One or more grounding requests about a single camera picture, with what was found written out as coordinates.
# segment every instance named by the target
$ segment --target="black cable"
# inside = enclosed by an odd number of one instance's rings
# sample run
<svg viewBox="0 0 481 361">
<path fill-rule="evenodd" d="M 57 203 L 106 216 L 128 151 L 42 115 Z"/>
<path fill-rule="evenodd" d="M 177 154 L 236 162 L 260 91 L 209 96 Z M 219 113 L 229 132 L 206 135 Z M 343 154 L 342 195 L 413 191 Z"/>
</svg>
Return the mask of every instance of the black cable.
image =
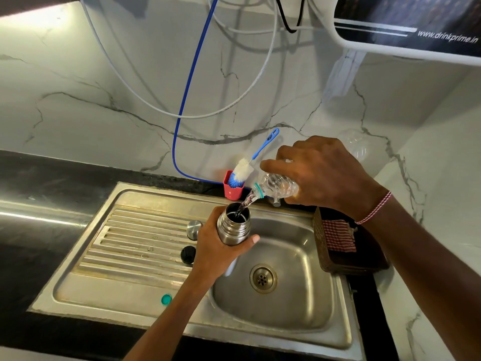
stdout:
<svg viewBox="0 0 481 361">
<path fill-rule="evenodd" d="M 280 17 L 282 18 L 282 22 L 284 23 L 284 27 L 286 28 L 286 30 L 289 33 L 294 34 L 295 32 L 297 32 L 297 30 L 292 30 L 289 27 L 289 25 L 287 23 L 287 20 L 286 20 L 286 16 L 284 15 L 284 10 L 282 9 L 282 5 L 280 3 L 280 0 L 276 0 L 276 2 L 277 2 L 277 6 L 279 8 Z M 297 19 L 296 26 L 301 26 L 302 14 L 303 14 L 303 11 L 304 11 L 304 2 L 305 2 L 305 0 L 301 0 L 301 9 L 299 10 L 299 18 Z"/>
</svg>

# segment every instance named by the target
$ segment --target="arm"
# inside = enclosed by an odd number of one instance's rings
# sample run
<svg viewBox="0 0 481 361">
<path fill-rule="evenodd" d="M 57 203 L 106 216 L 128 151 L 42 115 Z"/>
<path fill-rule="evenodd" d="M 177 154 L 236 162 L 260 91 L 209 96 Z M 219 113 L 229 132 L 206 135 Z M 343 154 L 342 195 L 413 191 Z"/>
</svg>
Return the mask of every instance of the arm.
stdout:
<svg viewBox="0 0 481 361">
<path fill-rule="evenodd" d="M 189 277 L 169 306 L 125 356 L 124 361 L 170 360 L 190 316 L 205 293 L 234 259 L 247 252 L 260 239 L 258 235 L 253 235 L 232 247 L 222 243 L 216 223 L 224 209 L 225 206 L 216 207 L 199 230 L 197 252 Z"/>
<path fill-rule="evenodd" d="M 298 194 L 286 202 L 333 208 L 354 220 L 365 218 L 387 193 L 333 138 L 311 137 L 293 147 L 280 147 L 277 160 L 262 161 L 261 169 L 298 183 Z M 379 242 L 454 358 L 477 359 L 481 354 L 481 277 L 393 197 L 364 227 Z"/>
</svg>

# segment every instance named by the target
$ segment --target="white bristle brush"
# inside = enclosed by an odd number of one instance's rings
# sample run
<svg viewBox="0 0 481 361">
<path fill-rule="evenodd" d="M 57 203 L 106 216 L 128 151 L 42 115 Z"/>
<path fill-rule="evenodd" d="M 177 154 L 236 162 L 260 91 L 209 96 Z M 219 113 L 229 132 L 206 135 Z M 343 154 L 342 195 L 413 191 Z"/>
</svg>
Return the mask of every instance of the white bristle brush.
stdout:
<svg viewBox="0 0 481 361">
<path fill-rule="evenodd" d="M 266 145 L 274 140 L 275 137 L 279 134 L 279 128 L 275 128 L 274 131 L 269 134 L 268 138 L 264 142 L 264 144 L 259 148 L 259 150 L 254 153 L 252 158 L 248 160 L 247 158 L 242 158 L 238 163 L 234 171 L 232 171 L 228 184 L 231 188 L 242 187 L 244 182 L 247 180 L 249 175 L 254 170 L 254 167 L 251 166 L 251 162 L 257 158 L 259 153 L 264 149 Z"/>
</svg>

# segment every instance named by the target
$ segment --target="hand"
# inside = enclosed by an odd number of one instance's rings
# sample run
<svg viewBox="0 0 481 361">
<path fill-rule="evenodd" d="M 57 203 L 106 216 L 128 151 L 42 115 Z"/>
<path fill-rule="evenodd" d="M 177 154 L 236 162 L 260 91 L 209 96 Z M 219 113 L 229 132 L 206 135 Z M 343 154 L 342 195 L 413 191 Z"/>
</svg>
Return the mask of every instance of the hand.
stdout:
<svg viewBox="0 0 481 361">
<path fill-rule="evenodd" d="M 217 234 L 217 219 L 225 208 L 225 206 L 214 208 L 197 237 L 197 252 L 192 274 L 207 281 L 210 284 L 209 287 L 227 270 L 233 260 L 249 251 L 260 239 L 255 234 L 235 246 L 224 244 Z"/>
<path fill-rule="evenodd" d="M 261 169 L 297 182 L 299 192 L 286 203 L 324 206 L 354 220 L 365 218 L 387 193 L 335 138 L 312 136 L 282 146 L 275 160 L 261 162 Z"/>
</svg>

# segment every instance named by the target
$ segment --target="blue hose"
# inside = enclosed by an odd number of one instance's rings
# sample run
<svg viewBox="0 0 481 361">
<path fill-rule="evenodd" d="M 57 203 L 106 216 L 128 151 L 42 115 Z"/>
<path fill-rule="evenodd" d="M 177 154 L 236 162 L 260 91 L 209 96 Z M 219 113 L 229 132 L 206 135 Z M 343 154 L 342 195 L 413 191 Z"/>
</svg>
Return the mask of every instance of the blue hose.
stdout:
<svg viewBox="0 0 481 361">
<path fill-rule="evenodd" d="M 207 19 L 205 20 L 204 24 L 204 29 L 202 30 L 201 38 L 199 39 L 199 43 L 197 44 L 197 49 L 195 51 L 194 55 L 194 60 L 192 61 L 192 66 L 190 66 L 190 72 L 189 72 L 189 77 L 187 78 L 187 84 L 185 85 L 185 90 L 184 90 L 184 96 L 182 97 L 182 103 L 180 104 L 180 109 L 179 109 L 179 115 L 182 115 L 184 113 L 184 106 L 185 106 L 185 101 L 187 100 L 187 94 L 189 93 L 189 87 L 190 83 L 192 81 L 192 76 L 194 75 L 194 70 L 195 70 L 195 65 L 197 64 L 197 60 L 199 58 L 199 54 L 201 52 L 202 44 L 205 39 L 205 35 L 207 34 L 207 30 L 209 28 L 210 20 L 212 19 L 213 16 L 213 11 L 215 9 L 215 5 L 217 5 L 218 0 L 212 0 L 212 6 L 209 10 L 209 15 L 207 16 Z M 180 119 L 177 118 L 177 124 L 176 124 L 176 130 L 174 132 L 174 140 L 172 142 L 172 162 L 174 163 L 174 167 L 176 168 L 177 172 L 181 175 L 184 175 L 185 177 L 202 181 L 202 182 L 209 182 L 213 184 L 222 184 L 222 182 L 217 182 L 217 181 L 210 181 L 210 180 L 204 180 L 201 178 L 197 178 L 194 176 L 189 176 L 185 173 L 183 173 L 178 167 L 176 163 L 176 142 L 177 142 L 177 133 L 179 131 L 179 126 L 180 126 Z"/>
</svg>

